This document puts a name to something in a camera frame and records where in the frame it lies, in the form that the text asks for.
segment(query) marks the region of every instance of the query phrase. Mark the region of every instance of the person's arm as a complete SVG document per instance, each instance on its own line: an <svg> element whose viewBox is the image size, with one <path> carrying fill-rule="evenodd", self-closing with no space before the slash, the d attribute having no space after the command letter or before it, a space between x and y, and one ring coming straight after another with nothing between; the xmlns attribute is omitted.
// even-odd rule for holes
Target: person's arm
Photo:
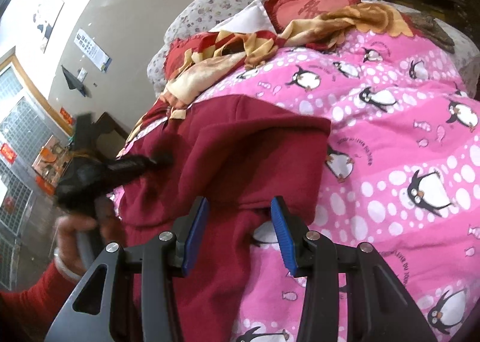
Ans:
<svg viewBox="0 0 480 342"><path fill-rule="evenodd" d="M113 205L97 203L100 231L106 243L125 243L125 233L113 212ZM68 215L57 220L58 257L69 274L82 276L85 273L76 244L77 231L88 231L97 226L97 221L84 215ZM27 291L0 292L1 323L16 323L29 333L45 335L59 310L74 289L78 280L62 271L52 262L40 280Z"/></svg>

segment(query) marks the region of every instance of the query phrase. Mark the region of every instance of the hand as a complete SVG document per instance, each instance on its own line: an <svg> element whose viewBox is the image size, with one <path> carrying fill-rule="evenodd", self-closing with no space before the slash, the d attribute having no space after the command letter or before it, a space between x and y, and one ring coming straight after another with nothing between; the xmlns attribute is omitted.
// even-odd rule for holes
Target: hand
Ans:
<svg viewBox="0 0 480 342"><path fill-rule="evenodd" d="M124 246L125 232L120 219L115 216L113 203L106 197L98 201L95 203L95 209L105 243L117 242ZM97 224L95 219L81 214L70 214L57 219L58 255L63 264L79 276L85 274L86 270L78 252L76 232L90 231L97 227Z"/></svg>

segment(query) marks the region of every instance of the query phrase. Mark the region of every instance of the red sleeve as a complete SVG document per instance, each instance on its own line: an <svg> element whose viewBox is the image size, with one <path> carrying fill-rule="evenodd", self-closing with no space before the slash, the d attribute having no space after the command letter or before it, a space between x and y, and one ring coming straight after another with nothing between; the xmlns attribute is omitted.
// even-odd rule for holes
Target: red sleeve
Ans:
<svg viewBox="0 0 480 342"><path fill-rule="evenodd" d="M18 322L48 329L66 302L75 284L65 279L50 263L40 280L23 292L0 292L0 296Z"/></svg>

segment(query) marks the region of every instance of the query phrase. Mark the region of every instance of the white pillow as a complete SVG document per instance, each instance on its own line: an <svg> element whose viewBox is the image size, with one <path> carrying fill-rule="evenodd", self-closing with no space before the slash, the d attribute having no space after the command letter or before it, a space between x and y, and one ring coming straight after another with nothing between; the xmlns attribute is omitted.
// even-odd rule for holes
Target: white pillow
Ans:
<svg viewBox="0 0 480 342"><path fill-rule="evenodd" d="M254 33L257 31L276 33L260 0L253 1L245 9L222 21L210 29L209 32L220 32L221 30L235 33Z"/></svg>

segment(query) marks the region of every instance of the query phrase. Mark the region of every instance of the white bracelet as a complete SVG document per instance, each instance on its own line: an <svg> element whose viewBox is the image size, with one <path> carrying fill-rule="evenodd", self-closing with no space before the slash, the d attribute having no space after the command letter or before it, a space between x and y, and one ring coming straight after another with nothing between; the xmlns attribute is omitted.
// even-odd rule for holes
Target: white bracelet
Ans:
<svg viewBox="0 0 480 342"><path fill-rule="evenodd" d="M62 259L60 258L60 250L58 247L53 251L53 256L55 267L60 273L66 275L69 279L74 281L80 281L82 279L82 276L79 276L78 274L72 272L70 269L68 269L68 267L65 266Z"/></svg>

